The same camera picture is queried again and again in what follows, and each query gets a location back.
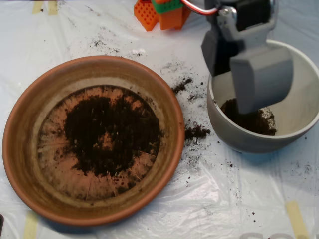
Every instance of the orange plastic block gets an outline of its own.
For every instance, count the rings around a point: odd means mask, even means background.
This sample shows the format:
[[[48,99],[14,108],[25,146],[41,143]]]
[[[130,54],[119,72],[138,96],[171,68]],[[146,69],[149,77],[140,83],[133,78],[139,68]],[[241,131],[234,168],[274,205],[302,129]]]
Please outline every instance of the orange plastic block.
[[[134,15],[146,31],[152,31],[159,21],[159,15],[155,12],[152,3],[141,3],[141,0],[134,5]]]
[[[183,8],[159,14],[159,23],[161,30],[181,27],[183,23]]]
[[[171,1],[171,0],[155,0],[155,2],[158,4],[163,4],[163,3],[166,3],[168,1]]]
[[[187,21],[189,15],[191,14],[191,10],[187,7],[183,7],[183,17],[182,17],[182,24],[181,26],[175,27],[176,30],[181,30],[184,26],[185,22]]]

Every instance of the white plastic sheet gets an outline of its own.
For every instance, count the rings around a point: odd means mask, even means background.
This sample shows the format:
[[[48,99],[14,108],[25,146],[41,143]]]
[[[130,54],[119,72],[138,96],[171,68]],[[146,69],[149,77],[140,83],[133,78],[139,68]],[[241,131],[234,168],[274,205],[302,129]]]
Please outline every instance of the white plastic sheet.
[[[92,55],[138,61],[174,86],[185,123],[211,134],[185,144],[169,184],[145,208],[121,222],[77,229],[40,217],[37,239],[230,239],[294,237],[285,203],[299,204],[310,238],[319,234],[317,124],[306,137],[271,154],[229,149],[214,134],[206,109],[208,70],[200,45],[209,24],[192,14],[182,31],[145,32],[133,14],[133,0],[59,1],[58,15],[31,14],[34,2],[0,1],[0,133],[21,93],[41,74],[71,59]],[[319,1],[281,0],[270,37],[306,53],[319,66]],[[1,238],[24,238],[30,209],[12,189],[0,162]]]

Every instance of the gray pot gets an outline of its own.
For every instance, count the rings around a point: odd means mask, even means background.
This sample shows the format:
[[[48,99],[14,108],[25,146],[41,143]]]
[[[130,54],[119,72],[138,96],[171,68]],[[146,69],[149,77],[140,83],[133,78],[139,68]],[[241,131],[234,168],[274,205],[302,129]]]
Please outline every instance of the gray pot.
[[[270,45],[287,47],[294,62],[294,78],[287,97],[269,109],[275,117],[277,133],[266,136],[253,133],[232,122],[220,109],[235,98],[231,72],[212,78],[207,88],[207,108],[217,136],[240,152],[266,153],[280,149],[311,129],[319,119],[319,70],[301,51],[287,44],[268,40]]]

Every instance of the clay pot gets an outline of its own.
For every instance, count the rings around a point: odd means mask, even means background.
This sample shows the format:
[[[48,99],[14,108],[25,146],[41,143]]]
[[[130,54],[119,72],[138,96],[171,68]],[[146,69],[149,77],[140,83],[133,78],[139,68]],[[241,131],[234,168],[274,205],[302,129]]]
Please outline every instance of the clay pot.
[[[138,93],[159,118],[163,131],[156,159],[144,154],[139,166],[132,166],[121,177],[84,175],[72,168],[77,159],[63,154],[68,143],[64,132],[56,137],[48,131],[66,117],[55,114],[58,103],[77,90],[100,85]],[[87,94],[101,92],[88,90]],[[30,208],[59,223],[95,226],[128,217],[149,203],[173,175],[183,143],[182,111],[160,76],[131,60],[93,56],[59,65],[26,89],[6,123],[2,155],[12,187]],[[118,182],[127,185],[132,177],[136,184],[120,190]]]

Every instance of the masking tape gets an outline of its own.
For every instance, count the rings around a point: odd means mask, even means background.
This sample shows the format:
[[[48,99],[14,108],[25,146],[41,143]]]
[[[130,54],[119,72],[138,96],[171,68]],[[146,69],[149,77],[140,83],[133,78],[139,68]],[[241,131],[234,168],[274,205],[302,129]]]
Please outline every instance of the masking tape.
[[[43,1],[35,1],[32,9],[32,14],[37,14],[41,11]]]
[[[39,221],[39,217],[35,212],[30,211],[26,214],[23,239],[36,238],[36,228],[38,225],[38,221]]]
[[[48,1],[48,8],[49,15],[58,15],[58,1]]]
[[[296,201],[287,202],[286,209],[296,239],[309,239],[309,234],[303,221],[303,216],[301,215],[298,203]]]

